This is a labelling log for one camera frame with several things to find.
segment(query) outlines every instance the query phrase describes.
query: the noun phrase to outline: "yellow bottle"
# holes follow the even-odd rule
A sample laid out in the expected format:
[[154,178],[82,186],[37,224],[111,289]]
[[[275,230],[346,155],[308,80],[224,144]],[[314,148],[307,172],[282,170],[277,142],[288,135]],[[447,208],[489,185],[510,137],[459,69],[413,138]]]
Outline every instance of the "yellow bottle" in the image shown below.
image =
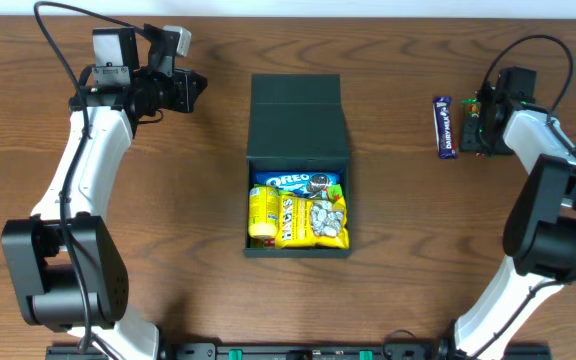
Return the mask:
[[256,239],[274,239],[279,230],[277,189],[260,186],[250,190],[248,234]]

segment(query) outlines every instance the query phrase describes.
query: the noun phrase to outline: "chocolate bar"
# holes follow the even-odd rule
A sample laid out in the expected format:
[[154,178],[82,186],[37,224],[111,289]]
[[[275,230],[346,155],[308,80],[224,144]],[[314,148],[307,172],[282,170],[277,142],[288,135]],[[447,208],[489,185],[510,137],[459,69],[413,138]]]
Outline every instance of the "chocolate bar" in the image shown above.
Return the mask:
[[437,96],[432,108],[435,113],[435,132],[437,135],[437,152],[440,159],[456,159],[457,151],[452,138],[450,125],[450,96]]

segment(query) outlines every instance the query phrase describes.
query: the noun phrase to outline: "yellow snack bag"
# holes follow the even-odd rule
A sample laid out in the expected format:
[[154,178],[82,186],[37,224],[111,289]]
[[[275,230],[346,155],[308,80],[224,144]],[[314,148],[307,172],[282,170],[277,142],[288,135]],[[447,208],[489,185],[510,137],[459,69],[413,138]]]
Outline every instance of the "yellow snack bag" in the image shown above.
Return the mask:
[[281,195],[275,247],[326,246],[348,249],[346,221],[346,201],[343,197],[333,204],[328,200]]

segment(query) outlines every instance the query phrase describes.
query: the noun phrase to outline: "wooden tabletop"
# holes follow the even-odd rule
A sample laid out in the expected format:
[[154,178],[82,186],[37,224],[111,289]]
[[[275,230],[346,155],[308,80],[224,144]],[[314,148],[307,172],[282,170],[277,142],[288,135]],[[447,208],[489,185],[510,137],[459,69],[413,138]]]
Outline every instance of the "wooden tabletop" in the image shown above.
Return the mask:
[[[167,112],[162,123],[139,128],[107,218],[128,267],[130,303],[175,342],[378,343],[397,328],[439,336],[497,271],[504,223],[526,174],[517,157],[439,160],[432,96],[453,97],[459,129],[458,101],[473,96],[512,41],[556,35],[576,58],[576,21],[125,20],[191,30],[190,55],[178,66],[209,84],[195,113]],[[107,24],[85,17],[46,24],[76,73],[94,62],[91,29]],[[139,45],[144,62],[147,44]],[[566,69],[560,49],[540,41],[502,65],[538,69],[543,105]],[[353,157],[349,259],[243,257],[253,73],[341,74]],[[46,191],[66,143],[72,94],[34,19],[0,17],[0,233]],[[576,73],[558,112],[576,143]],[[51,342],[70,340],[23,322],[0,240],[0,359],[40,359]],[[576,285],[541,306],[515,340],[548,341],[556,359],[576,359]]]

